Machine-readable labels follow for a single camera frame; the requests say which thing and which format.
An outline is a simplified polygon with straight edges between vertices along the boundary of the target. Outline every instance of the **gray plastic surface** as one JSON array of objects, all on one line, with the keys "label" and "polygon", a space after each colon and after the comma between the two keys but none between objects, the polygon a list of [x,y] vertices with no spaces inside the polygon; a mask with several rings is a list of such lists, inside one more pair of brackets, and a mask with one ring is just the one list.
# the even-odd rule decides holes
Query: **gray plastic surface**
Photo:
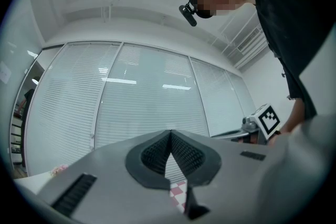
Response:
[{"label": "gray plastic surface", "polygon": [[[207,186],[193,188],[199,205],[210,212],[194,223],[281,223],[316,193],[332,164],[336,116],[316,116],[291,135],[278,136],[274,146],[217,140],[182,134],[214,149],[222,166]],[[38,197],[52,205],[82,173],[97,176],[71,216],[94,223],[188,223],[166,190],[144,188],[125,168],[128,151],[160,134],[155,132],[104,146],[53,178]],[[242,151],[266,155],[263,161]]]}]

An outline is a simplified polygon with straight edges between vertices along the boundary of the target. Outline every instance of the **ventilation grille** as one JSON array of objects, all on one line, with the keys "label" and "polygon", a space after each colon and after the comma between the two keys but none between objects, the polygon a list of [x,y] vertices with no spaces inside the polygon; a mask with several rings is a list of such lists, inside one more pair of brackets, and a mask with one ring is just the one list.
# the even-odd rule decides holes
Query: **ventilation grille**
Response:
[{"label": "ventilation grille", "polygon": [[53,208],[64,216],[69,217],[96,179],[95,176],[82,174],[54,203]]},{"label": "ventilation grille", "polygon": [[248,47],[248,44],[254,39],[261,31],[258,25],[252,32],[244,39],[242,43],[237,47],[237,50],[243,53],[243,51]]}]

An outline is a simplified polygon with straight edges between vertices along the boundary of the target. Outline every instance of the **wooden floor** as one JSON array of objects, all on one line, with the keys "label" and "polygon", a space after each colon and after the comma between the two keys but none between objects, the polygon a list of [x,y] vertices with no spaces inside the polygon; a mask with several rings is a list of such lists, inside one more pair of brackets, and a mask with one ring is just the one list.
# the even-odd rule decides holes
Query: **wooden floor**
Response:
[{"label": "wooden floor", "polygon": [[18,179],[18,178],[25,178],[27,177],[27,173],[22,171],[19,166],[14,166],[14,171],[13,171],[13,178]]}]

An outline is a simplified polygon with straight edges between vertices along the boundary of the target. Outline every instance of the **air conditioner vent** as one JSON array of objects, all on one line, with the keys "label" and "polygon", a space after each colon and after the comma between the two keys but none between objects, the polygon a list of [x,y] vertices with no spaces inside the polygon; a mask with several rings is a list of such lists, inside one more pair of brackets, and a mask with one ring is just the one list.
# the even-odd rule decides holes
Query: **air conditioner vent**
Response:
[{"label": "air conditioner vent", "polygon": [[254,39],[258,34],[260,33],[259,26],[257,26],[245,39],[240,45],[237,47],[237,49],[243,53],[243,51],[248,47],[248,44],[251,42],[252,39]]}]

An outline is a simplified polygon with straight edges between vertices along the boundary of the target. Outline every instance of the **headset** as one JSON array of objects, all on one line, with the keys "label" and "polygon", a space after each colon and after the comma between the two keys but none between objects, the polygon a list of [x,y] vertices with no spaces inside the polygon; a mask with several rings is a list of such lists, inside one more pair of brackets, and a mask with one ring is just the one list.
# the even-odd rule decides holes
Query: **headset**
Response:
[{"label": "headset", "polygon": [[208,10],[196,10],[196,8],[192,9],[190,7],[190,0],[188,1],[187,4],[178,7],[178,9],[191,26],[197,25],[197,22],[193,16],[195,13],[198,17],[203,19],[208,19],[212,17],[212,15],[210,15]]}]

